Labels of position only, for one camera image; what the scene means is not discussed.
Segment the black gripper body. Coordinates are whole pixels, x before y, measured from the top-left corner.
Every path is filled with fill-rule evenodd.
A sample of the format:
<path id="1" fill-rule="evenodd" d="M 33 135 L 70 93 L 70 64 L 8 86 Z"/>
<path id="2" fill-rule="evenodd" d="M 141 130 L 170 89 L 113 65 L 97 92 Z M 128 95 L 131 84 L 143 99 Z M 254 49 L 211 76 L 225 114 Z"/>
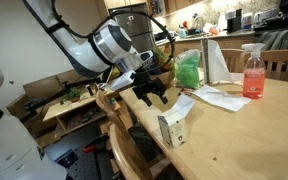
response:
<path id="1" fill-rule="evenodd" d="M 166 87 L 158 77 L 151 78 L 148 73 L 141 72 L 134 75 L 133 91 L 140 99 L 144 99 L 148 93 L 164 98 Z"/>

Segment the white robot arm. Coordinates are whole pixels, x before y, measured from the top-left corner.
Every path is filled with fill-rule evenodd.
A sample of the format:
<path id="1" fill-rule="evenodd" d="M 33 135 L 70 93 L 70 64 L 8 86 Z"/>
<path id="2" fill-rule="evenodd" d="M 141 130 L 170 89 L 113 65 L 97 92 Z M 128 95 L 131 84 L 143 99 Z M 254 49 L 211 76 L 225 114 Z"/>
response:
<path id="1" fill-rule="evenodd" d="M 149 93 L 167 101 L 166 87 L 160 79 L 150 79 L 148 71 L 140 70 L 147 60 L 112 17 L 84 35 L 84 41 L 79 43 L 76 41 L 78 35 L 57 12 L 55 0 L 22 1 L 78 74 L 96 78 L 108 68 L 117 66 L 122 76 L 113 82 L 111 90 L 132 84 L 144 102 L 149 101 Z M 0 109 L 0 180 L 68 179 L 66 168 L 44 153 L 22 122 Z"/>

